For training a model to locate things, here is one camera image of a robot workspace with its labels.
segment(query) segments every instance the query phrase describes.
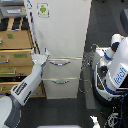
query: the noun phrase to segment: drawer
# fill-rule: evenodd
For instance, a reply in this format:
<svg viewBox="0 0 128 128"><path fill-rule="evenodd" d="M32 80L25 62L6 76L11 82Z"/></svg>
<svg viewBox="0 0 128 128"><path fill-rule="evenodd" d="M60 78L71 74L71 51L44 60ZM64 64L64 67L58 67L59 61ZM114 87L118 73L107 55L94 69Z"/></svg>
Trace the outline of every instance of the drawer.
<svg viewBox="0 0 128 128"><path fill-rule="evenodd" d="M79 79L43 80L47 99L77 98Z"/></svg>
<svg viewBox="0 0 128 128"><path fill-rule="evenodd" d="M43 78L79 77L81 66L81 58L48 60L44 67Z"/></svg>
<svg viewBox="0 0 128 128"><path fill-rule="evenodd" d="M1 31L0 32L0 49L27 49L32 48L29 31Z"/></svg>
<svg viewBox="0 0 128 128"><path fill-rule="evenodd" d="M20 82L0 82L0 93L10 93L11 88L14 85L19 84ZM44 90L42 90L42 85L38 86L36 90L33 92L31 97L36 97L36 96L45 96Z"/></svg>
<svg viewBox="0 0 128 128"><path fill-rule="evenodd" d="M0 67L0 77L28 76L32 72L33 66L24 67Z"/></svg>
<svg viewBox="0 0 128 128"><path fill-rule="evenodd" d="M1 66L27 66L33 65L29 50L0 50Z"/></svg>

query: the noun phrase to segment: white appliance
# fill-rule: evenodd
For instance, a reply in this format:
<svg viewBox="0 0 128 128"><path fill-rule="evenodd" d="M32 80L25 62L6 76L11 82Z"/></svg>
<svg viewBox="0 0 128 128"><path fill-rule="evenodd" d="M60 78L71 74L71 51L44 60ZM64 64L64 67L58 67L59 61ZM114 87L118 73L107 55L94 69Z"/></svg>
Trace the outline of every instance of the white appliance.
<svg viewBox="0 0 128 128"><path fill-rule="evenodd" d="M43 75L47 98L76 98L91 0L24 0L24 4L31 30L32 12L41 54L44 48L51 54Z"/></svg>

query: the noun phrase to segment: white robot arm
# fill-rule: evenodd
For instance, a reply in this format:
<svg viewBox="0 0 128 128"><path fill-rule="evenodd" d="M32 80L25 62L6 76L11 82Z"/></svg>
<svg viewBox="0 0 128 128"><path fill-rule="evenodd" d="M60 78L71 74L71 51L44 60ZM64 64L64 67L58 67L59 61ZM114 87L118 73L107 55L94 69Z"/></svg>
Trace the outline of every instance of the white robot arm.
<svg viewBox="0 0 128 128"><path fill-rule="evenodd" d="M30 95L42 81L43 67L46 64L49 52L45 55L34 54L31 52L34 66L32 73L27 76L20 84L11 89L10 97L0 99L0 128L16 128L20 120L20 108L24 106Z"/></svg>
<svg viewBox="0 0 128 128"><path fill-rule="evenodd" d="M111 47L96 49L92 64L94 92L107 104L117 104L128 90L127 55L128 37L119 34L112 36Z"/></svg>

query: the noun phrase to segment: floor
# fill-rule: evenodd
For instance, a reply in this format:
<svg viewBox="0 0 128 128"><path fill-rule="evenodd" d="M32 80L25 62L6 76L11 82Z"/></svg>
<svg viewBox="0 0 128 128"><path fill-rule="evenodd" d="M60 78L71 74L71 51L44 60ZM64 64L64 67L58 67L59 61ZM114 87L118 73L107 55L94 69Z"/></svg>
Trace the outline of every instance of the floor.
<svg viewBox="0 0 128 128"><path fill-rule="evenodd" d="M80 90L77 99L47 100L46 98L30 99L22 108L21 122L18 128L36 128L46 125L79 125L92 128L91 115L97 116L101 128L106 119L101 115L101 105L93 96L90 78L90 66L87 60L92 59L91 46L108 47L114 33L126 36L120 23L120 12L128 8L128 1L92 0L91 16L86 37L83 69L81 71ZM105 116L111 110L104 108Z"/></svg>

